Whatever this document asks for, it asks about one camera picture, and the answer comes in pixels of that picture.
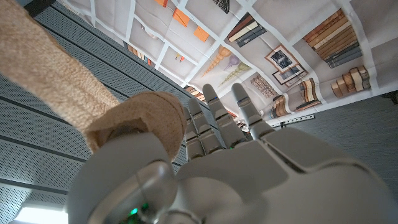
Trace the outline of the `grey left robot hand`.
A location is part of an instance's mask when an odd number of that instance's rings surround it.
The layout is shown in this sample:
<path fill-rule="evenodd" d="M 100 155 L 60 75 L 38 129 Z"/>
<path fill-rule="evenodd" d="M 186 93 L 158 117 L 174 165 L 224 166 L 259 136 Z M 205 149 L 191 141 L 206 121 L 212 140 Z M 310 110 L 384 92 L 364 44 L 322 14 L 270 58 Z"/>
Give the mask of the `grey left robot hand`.
<path fill-rule="evenodd" d="M 244 136 L 211 85 L 184 108 L 146 92 L 86 131 L 93 155 L 68 193 L 69 223 L 396 223 L 397 202 L 361 161 L 294 128 L 276 131 L 232 87 Z"/>

